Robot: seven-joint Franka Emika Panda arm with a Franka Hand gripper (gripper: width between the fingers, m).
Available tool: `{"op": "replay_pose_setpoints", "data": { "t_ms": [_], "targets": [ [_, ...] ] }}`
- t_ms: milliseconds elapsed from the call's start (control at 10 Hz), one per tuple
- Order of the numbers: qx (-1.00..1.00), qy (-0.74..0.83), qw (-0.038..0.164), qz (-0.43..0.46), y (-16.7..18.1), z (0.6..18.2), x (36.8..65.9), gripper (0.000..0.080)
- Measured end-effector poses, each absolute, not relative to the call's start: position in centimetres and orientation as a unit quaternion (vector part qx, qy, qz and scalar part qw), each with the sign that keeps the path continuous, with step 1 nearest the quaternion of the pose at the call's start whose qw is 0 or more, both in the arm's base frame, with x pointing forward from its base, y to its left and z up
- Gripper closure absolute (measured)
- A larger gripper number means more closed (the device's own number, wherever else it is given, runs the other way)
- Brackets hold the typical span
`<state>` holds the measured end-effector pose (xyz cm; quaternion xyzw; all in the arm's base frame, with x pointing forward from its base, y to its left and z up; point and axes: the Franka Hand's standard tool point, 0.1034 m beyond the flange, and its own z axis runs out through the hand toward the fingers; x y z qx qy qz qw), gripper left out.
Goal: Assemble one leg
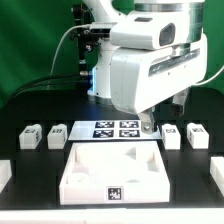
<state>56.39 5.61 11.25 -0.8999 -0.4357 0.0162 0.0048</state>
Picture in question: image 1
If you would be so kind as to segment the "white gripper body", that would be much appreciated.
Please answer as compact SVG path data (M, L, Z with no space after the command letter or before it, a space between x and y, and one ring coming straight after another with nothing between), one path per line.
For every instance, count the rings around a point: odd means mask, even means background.
M207 69L207 37L190 52L172 57L172 48L156 51L117 49L111 59L110 90L116 109L139 114L201 81Z

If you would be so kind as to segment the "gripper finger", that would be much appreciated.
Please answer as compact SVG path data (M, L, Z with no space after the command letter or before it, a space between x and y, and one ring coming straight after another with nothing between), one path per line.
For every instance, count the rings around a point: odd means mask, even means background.
M145 134L153 134L157 131L156 122L151 111L144 111L138 115L141 121L141 130Z
M188 94L189 90L185 89L173 96L171 109L174 116L182 116L184 114Z

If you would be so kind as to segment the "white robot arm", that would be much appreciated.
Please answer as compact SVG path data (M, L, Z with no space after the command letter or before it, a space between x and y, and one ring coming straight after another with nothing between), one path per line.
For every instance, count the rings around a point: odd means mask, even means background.
M157 130L155 106L170 98L181 116L189 88L205 76L205 0L134 0L127 15L112 1L83 0L94 18L89 31L99 38L88 95L136 114L150 134Z

